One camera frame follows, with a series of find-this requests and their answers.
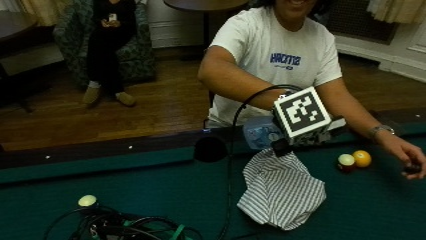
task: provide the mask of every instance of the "green felt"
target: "green felt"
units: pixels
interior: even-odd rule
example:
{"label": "green felt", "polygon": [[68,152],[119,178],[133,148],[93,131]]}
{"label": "green felt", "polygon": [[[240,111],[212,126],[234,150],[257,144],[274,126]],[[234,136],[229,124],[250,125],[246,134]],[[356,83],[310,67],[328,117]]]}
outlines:
{"label": "green felt", "polygon": [[[423,149],[425,133],[419,132],[425,129],[425,125],[414,126],[417,136],[407,136],[407,140]],[[405,180],[400,175],[398,161],[377,146],[364,142],[337,146],[296,153],[310,174],[325,182],[328,198],[308,222],[285,232],[258,225],[236,207],[246,189],[241,171],[254,155],[245,145],[236,145],[232,218],[226,239],[241,236],[250,236],[248,239],[423,239],[426,182]],[[337,157],[358,149],[370,152],[373,164],[366,169],[344,174],[336,167]],[[180,155],[173,154],[177,152],[172,150],[163,153],[181,160],[192,158],[192,148],[177,151],[181,151]],[[164,159],[161,152],[151,156]],[[129,156],[116,159],[121,162]],[[173,165],[151,165],[128,168],[127,171],[7,186],[0,191],[1,239],[41,239],[53,219],[75,209],[80,197],[87,194],[95,195],[101,204],[123,212],[169,217],[175,222],[196,228],[204,239],[216,239],[226,214],[226,169],[226,160],[216,163],[179,161]],[[65,219],[53,229],[49,239],[68,239],[77,219],[77,216]]]}
{"label": "green felt", "polygon": [[188,148],[0,170],[0,184],[192,161]]}

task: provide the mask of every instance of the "wire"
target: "wire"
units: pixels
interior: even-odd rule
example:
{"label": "wire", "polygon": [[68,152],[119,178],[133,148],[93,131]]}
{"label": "wire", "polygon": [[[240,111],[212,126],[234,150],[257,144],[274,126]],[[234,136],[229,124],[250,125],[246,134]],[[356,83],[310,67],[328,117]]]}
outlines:
{"label": "wire", "polygon": [[229,154],[228,154],[228,209],[226,209],[226,217],[225,217],[225,224],[222,227],[222,230],[220,232],[218,235],[218,240],[222,240],[226,232],[228,232],[228,228],[229,228],[229,224],[230,224],[230,211],[232,211],[232,159],[233,159],[233,150],[234,150],[234,135],[236,135],[236,128],[237,128],[237,120],[238,120],[238,116],[241,111],[246,108],[246,105],[250,103],[250,101],[264,92],[274,90],[274,89],[289,89],[289,90],[294,90],[294,91],[301,91],[302,88],[294,86],[294,85],[289,85],[289,84],[278,84],[278,85],[273,85],[268,88],[265,88],[264,90],[256,92],[241,104],[240,108],[236,111],[234,114],[234,119],[233,119],[233,123],[232,123],[232,128],[230,128],[230,146],[229,146]]}
{"label": "wire", "polygon": [[123,233],[121,233],[123,235],[125,234],[125,232],[124,232],[125,230],[132,230],[132,231],[135,231],[135,232],[137,232],[137,233],[141,233],[143,235],[151,237],[151,238],[155,239],[155,240],[161,240],[161,239],[157,238],[155,235],[152,235],[151,233],[148,233],[148,232],[145,232],[145,231],[143,231],[143,230],[140,230],[140,229],[137,229],[137,228],[124,227],[124,226],[103,226],[101,228],[103,228],[103,229],[117,229],[117,230],[123,230]]}
{"label": "wire", "polygon": [[[155,222],[155,221],[167,223],[171,227],[175,228],[175,230],[176,230],[176,228],[179,227],[179,224],[177,224],[177,223],[175,223],[171,219],[164,218],[164,217],[144,217],[144,218],[140,218],[140,219],[137,219],[137,220],[132,223],[131,226],[132,226],[132,227],[133,227],[133,226],[135,226],[135,227],[139,227],[139,226],[143,226],[144,224],[151,223],[151,222]],[[202,235],[201,235],[201,233],[200,233],[200,231],[198,231],[197,229],[185,226],[185,231],[187,231],[187,230],[194,232],[194,233],[198,235],[200,240],[204,239],[204,238],[202,238]]]}
{"label": "wire", "polygon": [[109,217],[109,216],[113,216],[116,215],[117,213],[105,213],[105,214],[101,214],[99,215],[97,217],[95,217],[88,223],[87,225],[84,226],[84,228],[81,229],[81,232],[80,232],[80,235],[79,235],[79,238],[81,238],[81,235],[84,234],[84,232],[89,229],[89,227],[95,224],[95,222],[97,222],[99,220],[101,220],[104,217]]}
{"label": "wire", "polygon": [[89,216],[85,216],[84,218],[81,218],[79,226],[77,226],[77,230],[71,234],[68,240],[79,240],[79,237],[83,235],[81,231],[84,229],[84,225],[88,224],[88,219]]}
{"label": "wire", "polygon": [[68,217],[69,215],[72,215],[72,214],[75,214],[75,213],[83,212],[83,211],[91,211],[91,210],[93,211],[93,210],[103,210],[103,209],[107,209],[107,210],[112,211],[113,213],[120,214],[120,212],[119,212],[117,210],[115,210],[115,209],[111,208],[111,207],[104,207],[104,206],[99,206],[97,208],[91,208],[91,207],[77,208],[77,209],[75,209],[75,210],[64,213],[61,216],[59,216],[59,217],[53,220],[53,222],[51,223],[51,225],[48,226],[48,228],[47,228],[47,230],[45,230],[45,232],[44,232],[43,240],[47,240],[47,239],[48,239],[49,233],[51,233],[53,227],[56,226],[56,224],[57,224],[65,217]]}

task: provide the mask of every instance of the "white cue ball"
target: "white cue ball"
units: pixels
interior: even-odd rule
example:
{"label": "white cue ball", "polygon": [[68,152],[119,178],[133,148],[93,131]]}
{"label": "white cue ball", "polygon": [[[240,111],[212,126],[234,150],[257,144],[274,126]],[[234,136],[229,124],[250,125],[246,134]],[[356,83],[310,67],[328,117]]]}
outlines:
{"label": "white cue ball", "polygon": [[338,157],[338,162],[345,166],[350,166],[356,163],[356,158],[350,154],[342,154]]}
{"label": "white cue ball", "polygon": [[89,207],[96,203],[97,199],[93,195],[85,195],[79,200],[79,205],[81,207]]}

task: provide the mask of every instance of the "pants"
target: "pants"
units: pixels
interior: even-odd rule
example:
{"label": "pants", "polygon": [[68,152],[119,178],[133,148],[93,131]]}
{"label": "pants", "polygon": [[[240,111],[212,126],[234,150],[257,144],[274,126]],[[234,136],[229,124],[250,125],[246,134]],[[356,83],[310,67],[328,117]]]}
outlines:
{"label": "pants", "polygon": [[96,28],[89,38],[88,76],[92,81],[103,85],[112,96],[124,91],[116,51],[128,43],[133,35],[135,32],[125,28]]}

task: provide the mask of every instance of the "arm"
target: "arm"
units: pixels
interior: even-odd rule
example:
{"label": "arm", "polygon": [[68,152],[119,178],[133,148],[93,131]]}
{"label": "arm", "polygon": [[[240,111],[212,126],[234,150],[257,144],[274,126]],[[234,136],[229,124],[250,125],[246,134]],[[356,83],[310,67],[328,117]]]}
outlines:
{"label": "arm", "polygon": [[[349,127],[369,138],[370,129],[381,123],[349,93],[344,80],[341,78],[333,80],[316,89],[329,113],[344,116]],[[426,175],[426,157],[422,150],[389,131],[380,131],[374,140],[405,165],[411,163],[422,165],[422,171],[418,174],[406,175],[407,179],[422,179]]]}
{"label": "arm", "polygon": [[[229,51],[212,46],[201,61],[198,79],[216,94],[225,98],[244,102],[254,93],[272,84],[244,71]],[[256,97],[250,105],[270,110],[274,101],[285,90],[277,89]]]}

